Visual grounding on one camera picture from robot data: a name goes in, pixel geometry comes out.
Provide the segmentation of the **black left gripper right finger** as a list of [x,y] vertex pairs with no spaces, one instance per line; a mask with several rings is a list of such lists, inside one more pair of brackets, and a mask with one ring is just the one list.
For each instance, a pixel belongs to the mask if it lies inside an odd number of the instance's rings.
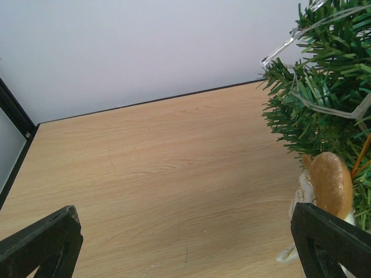
[[290,229],[306,277],[370,277],[370,234],[311,203],[297,203]]

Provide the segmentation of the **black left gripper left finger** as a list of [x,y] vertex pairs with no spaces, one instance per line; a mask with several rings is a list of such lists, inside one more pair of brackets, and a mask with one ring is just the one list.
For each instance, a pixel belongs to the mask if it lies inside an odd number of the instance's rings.
[[72,277],[82,244],[75,206],[62,207],[1,240],[1,277]]

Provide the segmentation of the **small green christmas tree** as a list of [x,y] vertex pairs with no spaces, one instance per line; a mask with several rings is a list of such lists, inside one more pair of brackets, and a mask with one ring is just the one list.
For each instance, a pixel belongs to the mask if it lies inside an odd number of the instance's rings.
[[291,152],[330,151],[352,174],[357,224],[370,230],[370,2],[310,1],[262,59],[263,115]]

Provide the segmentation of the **clear led string lights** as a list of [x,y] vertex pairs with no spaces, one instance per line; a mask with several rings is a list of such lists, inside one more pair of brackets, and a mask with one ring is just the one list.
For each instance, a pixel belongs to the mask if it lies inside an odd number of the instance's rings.
[[370,1],[309,1],[289,38],[260,62],[274,91],[322,115],[370,121]]

